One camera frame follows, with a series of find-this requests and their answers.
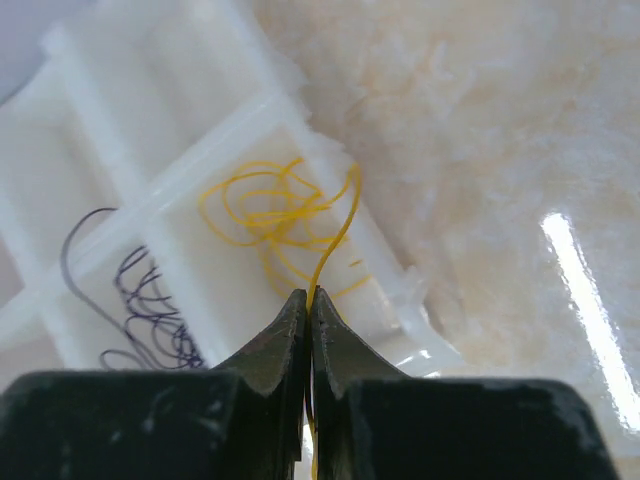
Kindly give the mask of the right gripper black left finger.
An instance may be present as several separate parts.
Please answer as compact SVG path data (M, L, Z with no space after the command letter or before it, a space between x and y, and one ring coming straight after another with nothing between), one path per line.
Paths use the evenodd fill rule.
M218 366L39 371L1 396L5 479L290 479L302 453L306 294Z

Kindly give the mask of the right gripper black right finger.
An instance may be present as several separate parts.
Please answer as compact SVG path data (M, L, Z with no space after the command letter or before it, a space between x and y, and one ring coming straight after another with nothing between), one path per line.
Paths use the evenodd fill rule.
M409 376L323 290L309 325L321 479L617 477L590 408L565 383Z

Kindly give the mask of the white compartment organizer tray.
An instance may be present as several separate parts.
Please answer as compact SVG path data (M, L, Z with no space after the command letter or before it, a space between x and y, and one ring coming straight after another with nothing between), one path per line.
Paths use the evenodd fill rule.
M460 363L244 1L101 1L1 109L1 380L211 367L312 276L385 359Z

